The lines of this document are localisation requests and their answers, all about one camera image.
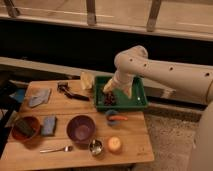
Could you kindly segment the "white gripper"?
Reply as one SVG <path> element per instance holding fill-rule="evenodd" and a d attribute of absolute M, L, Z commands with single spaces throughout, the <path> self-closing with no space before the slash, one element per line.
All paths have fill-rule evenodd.
<path fill-rule="evenodd" d="M 132 98 L 132 82 L 134 76 L 125 72 L 116 71 L 114 76 L 112 77 L 112 83 L 107 83 L 103 92 L 108 93 L 112 91 L 114 88 L 124 89 L 124 94 L 130 99 Z"/>

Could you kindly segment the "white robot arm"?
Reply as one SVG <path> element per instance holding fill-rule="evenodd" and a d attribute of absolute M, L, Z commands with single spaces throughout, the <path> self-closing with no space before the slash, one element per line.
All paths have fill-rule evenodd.
<path fill-rule="evenodd" d="M 213 69 L 150 60 L 147 50 L 140 45 L 118 53 L 114 64 L 116 72 L 104 86 L 104 93 L 120 89 L 130 97 L 133 78 L 138 75 L 207 103 L 194 138 L 187 171 L 213 171 Z"/>

